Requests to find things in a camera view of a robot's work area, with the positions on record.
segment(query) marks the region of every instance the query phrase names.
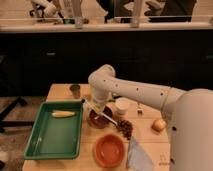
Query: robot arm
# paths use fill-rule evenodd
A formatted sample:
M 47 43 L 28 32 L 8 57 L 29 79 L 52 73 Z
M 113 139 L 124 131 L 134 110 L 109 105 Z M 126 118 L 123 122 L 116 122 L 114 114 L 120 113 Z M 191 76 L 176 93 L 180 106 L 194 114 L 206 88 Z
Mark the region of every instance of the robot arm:
M 110 65 L 103 65 L 89 76 L 93 87 L 92 98 L 95 104 L 104 106 L 108 93 L 128 97 L 162 112 L 171 113 L 174 103 L 185 92 L 168 86 L 139 83 L 115 78 L 115 71 Z
M 105 105 L 108 93 L 172 113 L 170 171 L 213 170 L 213 91 L 183 91 L 167 86 L 137 83 L 115 78 L 110 65 L 89 76 L 94 103 Z
M 44 14 L 46 17 L 53 17 L 53 15 L 56 13 L 57 8 L 52 3 L 48 2 L 47 0 L 31 0 L 35 4 L 41 5 L 42 7 L 45 7 Z

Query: towel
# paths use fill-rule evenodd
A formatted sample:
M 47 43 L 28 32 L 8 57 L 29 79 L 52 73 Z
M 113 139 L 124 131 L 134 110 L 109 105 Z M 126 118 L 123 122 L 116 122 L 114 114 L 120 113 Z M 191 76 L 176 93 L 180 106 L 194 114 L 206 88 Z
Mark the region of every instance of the towel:
M 131 138 L 127 154 L 127 167 L 133 171 L 153 171 L 154 164 L 144 149 Z

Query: orange bowl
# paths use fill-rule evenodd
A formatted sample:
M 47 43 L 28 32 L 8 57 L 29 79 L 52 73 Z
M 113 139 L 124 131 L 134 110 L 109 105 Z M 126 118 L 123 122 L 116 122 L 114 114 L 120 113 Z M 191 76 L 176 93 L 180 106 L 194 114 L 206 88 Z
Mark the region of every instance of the orange bowl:
M 105 168 L 118 166 L 122 162 L 124 154 L 125 149 L 122 140 L 113 134 L 100 138 L 94 147 L 97 163 Z

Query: wooden table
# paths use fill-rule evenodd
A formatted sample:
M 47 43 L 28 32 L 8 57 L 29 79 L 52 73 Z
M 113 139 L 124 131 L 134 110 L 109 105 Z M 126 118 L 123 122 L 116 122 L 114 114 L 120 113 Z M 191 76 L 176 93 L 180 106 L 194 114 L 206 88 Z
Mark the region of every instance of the wooden table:
M 47 101 L 70 101 L 73 100 L 69 90 L 71 84 L 53 84 L 47 96 Z M 81 97 L 90 95 L 88 84 L 81 84 Z M 137 113 L 137 102 L 130 100 L 131 107 L 124 119 L 133 123 L 133 136 L 147 152 L 154 163 L 154 171 L 169 170 L 170 144 L 166 130 L 160 134 L 150 129 L 153 121 L 161 118 L 161 113 L 153 108 L 141 105 L 143 115 Z M 83 113 L 82 134 L 79 156 L 74 160 L 25 160 L 23 171 L 124 171 L 126 169 L 128 142 L 116 132 L 113 124 L 104 129 L 95 129 L 86 121 L 86 113 Z M 119 167 L 104 169 L 99 167 L 93 157 L 93 145 L 100 137 L 107 133 L 117 134 L 123 140 L 126 148 L 126 156 Z

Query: green tray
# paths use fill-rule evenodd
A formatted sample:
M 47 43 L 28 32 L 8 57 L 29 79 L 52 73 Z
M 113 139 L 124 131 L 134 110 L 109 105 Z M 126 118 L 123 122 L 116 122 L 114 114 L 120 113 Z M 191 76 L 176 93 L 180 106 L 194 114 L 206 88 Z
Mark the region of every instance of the green tray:
M 53 110 L 74 111 L 75 115 L 54 118 Z M 83 105 L 81 102 L 41 104 L 25 149 L 24 159 L 74 159 L 79 155 Z

